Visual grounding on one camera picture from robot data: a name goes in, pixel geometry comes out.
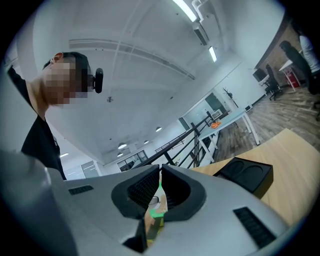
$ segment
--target black box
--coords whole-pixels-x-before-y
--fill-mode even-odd
[[[261,199],[274,181],[274,168],[235,157],[213,176],[232,181]]]

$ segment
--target ceiling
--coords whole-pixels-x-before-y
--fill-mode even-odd
[[[193,10],[191,0],[185,2]],[[93,73],[103,69],[102,93],[89,95],[78,111],[106,164],[117,159],[119,143],[140,148],[151,141],[156,127],[168,124],[159,118],[164,107],[201,70],[215,66],[208,45],[172,0],[70,0],[70,10],[62,11],[64,3],[55,2],[61,10],[55,19],[65,23],[59,31],[68,31],[54,43],[67,41],[70,51],[85,54]],[[214,46],[223,51],[220,40]],[[79,122],[67,121],[78,129]]]

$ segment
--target gray device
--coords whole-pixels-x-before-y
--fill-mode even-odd
[[[294,227],[237,184],[162,165],[168,212],[146,249],[144,213],[159,166],[63,181],[21,152],[0,151],[0,192],[39,246],[55,255],[271,255]]]

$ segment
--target dark brick wall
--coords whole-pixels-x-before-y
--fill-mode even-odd
[[[274,37],[274,40],[271,43],[270,48],[267,49],[265,55],[262,57],[262,59],[259,61],[256,68],[262,69],[266,74],[266,65],[269,64],[270,67],[273,70],[274,77],[279,83],[279,85],[287,85],[287,79],[286,76],[282,71],[279,71],[279,69],[286,63],[288,60],[285,53],[280,49],[279,44],[283,41],[287,40],[292,44],[293,47],[295,47],[298,51],[301,50],[301,45],[299,42],[299,37],[296,34],[296,32],[293,30],[290,21],[287,17],[283,18],[282,24],[280,25],[279,31]],[[295,74],[297,75],[299,80],[304,79],[304,75],[300,72],[300,70],[295,69],[292,67]]]

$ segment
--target black metal railing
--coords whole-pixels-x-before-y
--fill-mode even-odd
[[[177,166],[181,166],[187,160],[187,158],[190,156],[191,162],[188,164],[187,168],[190,168],[191,165],[193,165],[193,167],[198,167],[206,154],[203,147],[200,146],[199,136],[201,134],[201,131],[205,127],[209,127],[213,122],[214,122],[214,119],[212,118],[211,115],[208,114],[208,116],[205,119],[203,119],[201,122],[199,122],[197,125],[194,125],[193,123],[191,123],[192,128],[190,130],[184,132],[183,134],[179,135],[177,138],[175,138],[175,139],[171,140],[170,142],[168,142],[167,144],[165,144],[167,146],[163,145],[162,147],[158,148],[157,150],[159,150],[159,149],[160,150],[158,152],[156,152],[156,154],[154,154],[153,156],[148,158],[146,161],[143,161],[142,163],[138,164],[137,166],[135,166],[135,168],[146,166],[146,165],[151,165],[155,160],[157,160],[161,156],[165,156],[165,158],[167,159],[167,163],[166,163],[167,165],[169,164],[169,165],[177,165]],[[198,128],[202,124],[205,124],[205,125],[199,130]],[[194,133],[194,137],[192,139],[190,139],[190,141],[188,143],[186,143],[184,141],[184,147],[181,150],[179,150],[179,152],[176,153],[175,156],[170,157],[170,155],[168,154],[168,151],[177,147],[177,145],[181,145],[181,142],[186,137],[188,137],[191,133]],[[191,142],[194,143],[194,146],[192,147],[192,149],[186,154],[186,156],[179,163],[177,163],[177,162],[174,163],[174,159],[177,156],[179,156],[181,154],[181,152],[183,150],[185,150]]]

